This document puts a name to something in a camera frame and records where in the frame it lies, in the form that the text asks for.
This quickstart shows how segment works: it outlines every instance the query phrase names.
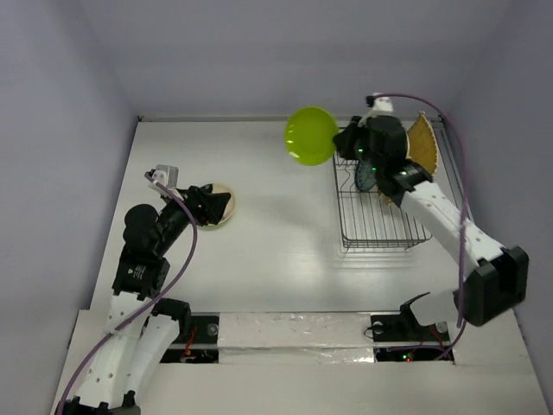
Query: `green plate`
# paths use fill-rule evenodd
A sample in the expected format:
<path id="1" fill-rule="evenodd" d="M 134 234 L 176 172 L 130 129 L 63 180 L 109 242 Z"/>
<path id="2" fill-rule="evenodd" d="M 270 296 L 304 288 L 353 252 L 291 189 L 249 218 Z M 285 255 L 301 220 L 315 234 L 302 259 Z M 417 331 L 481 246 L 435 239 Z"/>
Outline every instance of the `green plate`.
<path id="1" fill-rule="evenodd" d="M 308 106 L 295 112 L 286 124 L 284 143 L 288 153 L 301 164 L 315 166 L 334 153 L 332 141 L 338 134 L 334 117 L 322 108 Z"/>

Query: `wall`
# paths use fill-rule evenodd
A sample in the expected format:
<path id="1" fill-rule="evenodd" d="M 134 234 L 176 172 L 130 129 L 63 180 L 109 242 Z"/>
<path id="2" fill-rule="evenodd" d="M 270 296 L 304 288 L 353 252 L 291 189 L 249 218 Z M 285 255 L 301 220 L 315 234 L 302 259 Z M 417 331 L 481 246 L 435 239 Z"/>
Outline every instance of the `wall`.
<path id="1" fill-rule="evenodd" d="M 553 408 L 551 16 L 550 0 L 513 2 L 451 112 L 467 146 L 474 218 L 530 254 L 528 295 L 517 314 Z"/>
<path id="2" fill-rule="evenodd" d="M 77 2 L 2 1 L 0 38 L 0 412 L 41 414 L 92 294 L 136 116 Z"/>
<path id="3" fill-rule="evenodd" d="M 81 3 L 140 114 L 351 115 L 374 91 L 449 105 L 509 0 Z"/>

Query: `dish rack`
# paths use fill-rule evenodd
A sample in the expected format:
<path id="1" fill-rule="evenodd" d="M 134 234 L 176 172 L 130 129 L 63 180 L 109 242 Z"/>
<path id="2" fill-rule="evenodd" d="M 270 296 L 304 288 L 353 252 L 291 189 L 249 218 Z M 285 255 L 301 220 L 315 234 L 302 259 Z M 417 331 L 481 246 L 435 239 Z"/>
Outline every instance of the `dish rack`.
<path id="1" fill-rule="evenodd" d="M 334 153 L 341 243 L 347 252 L 357 251 L 352 248 L 408 249 L 432 238 L 418 220 L 389 203 L 376 186 L 360 193 L 355 186 L 356 165 Z"/>

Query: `table surface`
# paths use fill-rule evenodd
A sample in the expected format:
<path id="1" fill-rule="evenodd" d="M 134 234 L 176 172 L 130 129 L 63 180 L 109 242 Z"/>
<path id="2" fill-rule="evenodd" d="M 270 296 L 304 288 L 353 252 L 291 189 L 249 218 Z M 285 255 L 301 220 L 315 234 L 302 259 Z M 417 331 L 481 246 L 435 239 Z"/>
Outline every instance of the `table surface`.
<path id="1" fill-rule="evenodd" d="M 283 150 L 284 125 L 138 125 L 91 310 L 79 314 L 61 386 L 103 328 L 124 215 L 139 203 L 162 207 L 143 178 L 157 164 L 179 168 L 180 188 L 221 182 L 237 197 L 228 223 L 200 230 L 194 259 L 169 294 L 190 302 L 193 312 L 397 310 L 421 292 L 455 287 L 457 266 L 435 239 L 408 251 L 344 256 L 332 164 L 308 168 L 292 160 Z M 453 199 L 452 177 L 439 162 L 436 181 Z M 169 250 L 168 279 L 188 255 L 190 235 L 188 229 Z M 160 365 L 142 406 L 146 414 L 183 407 L 199 413 L 547 413 L 512 312 L 483 328 L 468 327 L 454 353 L 455 365 Z"/>

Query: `purple cable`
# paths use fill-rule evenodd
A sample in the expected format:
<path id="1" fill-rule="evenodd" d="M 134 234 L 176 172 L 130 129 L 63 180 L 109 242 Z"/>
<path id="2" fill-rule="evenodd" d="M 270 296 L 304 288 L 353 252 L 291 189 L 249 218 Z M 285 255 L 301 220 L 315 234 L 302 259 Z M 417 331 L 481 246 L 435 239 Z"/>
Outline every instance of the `purple cable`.
<path id="1" fill-rule="evenodd" d="M 459 231 L 459 297 L 458 297 L 458 311 L 457 314 L 457 328 L 461 328 L 461 325 L 463 323 L 463 310 L 465 307 L 465 235 L 466 235 L 466 229 L 465 229 L 465 219 L 468 217 L 468 180 L 467 180 L 467 159 L 465 158 L 465 147 L 463 145 L 463 141 L 461 140 L 461 136 L 455 129 L 455 126 L 449 119 L 449 117 L 445 114 L 444 111 L 442 111 L 440 108 L 438 108 L 436 105 L 432 104 L 431 102 L 428 102 L 424 98 L 417 97 L 416 95 L 409 95 L 407 93 L 379 93 L 376 95 L 373 95 L 373 98 L 383 98 L 383 97 L 399 97 L 399 98 L 408 98 L 408 99 L 414 99 L 416 101 L 423 102 L 424 104 L 434 108 L 438 114 L 442 117 L 442 119 L 445 121 L 447 125 L 449 125 L 449 128 L 454 133 L 455 138 L 457 139 L 457 143 L 459 144 L 459 151 L 461 153 L 461 183 L 464 188 L 463 192 L 463 198 L 461 202 L 461 217 L 460 217 L 460 231 Z"/>
<path id="2" fill-rule="evenodd" d="M 154 182 L 154 179 L 148 174 L 146 173 L 144 175 L 144 177 L 146 177 L 146 179 L 148 179 L 150 182 Z M 128 316 L 125 320 L 123 320 L 116 328 L 115 330 L 116 331 L 120 331 L 122 329 L 124 329 L 125 327 L 127 327 L 135 318 L 137 318 L 138 316 L 140 316 L 144 311 L 146 311 L 147 309 L 150 309 L 151 307 L 153 307 L 154 305 L 156 305 L 157 302 L 159 302 L 159 300 L 161 300 L 167 293 L 169 290 L 171 290 L 171 288 L 173 288 L 173 286 L 175 286 L 176 283 L 179 282 L 179 279 L 181 279 L 182 277 L 182 274 L 184 274 L 184 271 L 188 268 L 188 265 L 190 264 L 190 261 L 192 260 L 192 257 L 194 256 L 194 251 L 196 250 L 196 244 L 198 242 L 198 226 L 196 225 L 196 220 L 194 219 L 194 217 L 192 216 L 192 214 L 190 213 L 190 211 L 188 210 L 188 208 L 186 207 L 186 205 L 181 201 L 181 199 L 179 199 L 178 197 L 176 197 L 173 192 L 171 192 L 168 188 L 166 188 L 165 186 L 163 186 L 161 183 L 159 182 L 156 182 L 156 186 L 158 188 L 160 188 L 161 190 L 163 190 L 166 194 L 168 194 L 171 199 L 173 199 L 174 201 L 176 201 L 176 203 L 179 205 L 179 207 L 181 207 L 181 209 L 184 211 L 184 213 L 187 215 L 188 219 L 190 220 L 190 223 L 192 224 L 192 231 L 193 231 L 193 236 L 192 236 L 192 247 L 190 248 L 190 253 L 188 254 L 188 257 L 187 257 L 187 260 L 184 261 L 184 265 L 182 266 L 181 270 L 177 272 L 175 278 L 173 278 L 173 280 L 167 285 L 167 287 L 165 287 L 163 290 L 160 291 L 160 293 L 154 297 L 152 299 L 152 301 L 146 303 L 145 305 L 143 305 L 142 307 L 140 307 L 138 310 L 136 310 L 134 313 L 132 313 L 130 316 Z M 75 373 L 73 373 L 73 376 L 71 377 L 71 379 L 67 382 L 67 386 L 65 388 L 65 390 L 63 391 L 63 394 L 61 395 L 61 398 L 60 398 L 60 403 L 58 404 L 58 408 L 56 409 L 56 415 L 63 415 L 63 405 L 65 404 L 66 400 L 67 400 L 67 396 L 69 395 L 69 392 L 71 391 L 71 388 L 73 387 L 73 385 L 75 384 L 75 382 L 77 381 L 77 378 L 79 377 L 79 374 L 83 371 L 83 369 L 85 368 L 85 366 L 88 364 L 88 362 L 91 360 L 91 358 L 102 348 L 102 346 L 104 346 L 111 338 L 113 337 L 113 334 L 112 333 L 108 333 L 107 335 L 105 335 L 102 340 L 100 340 L 98 342 L 98 344 L 96 344 L 96 346 L 94 346 L 92 348 L 92 350 L 90 352 L 88 352 L 88 354 L 86 355 L 85 359 L 83 359 L 83 361 L 79 364 L 79 366 L 77 367 L 77 369 L 75 370 Z"/>

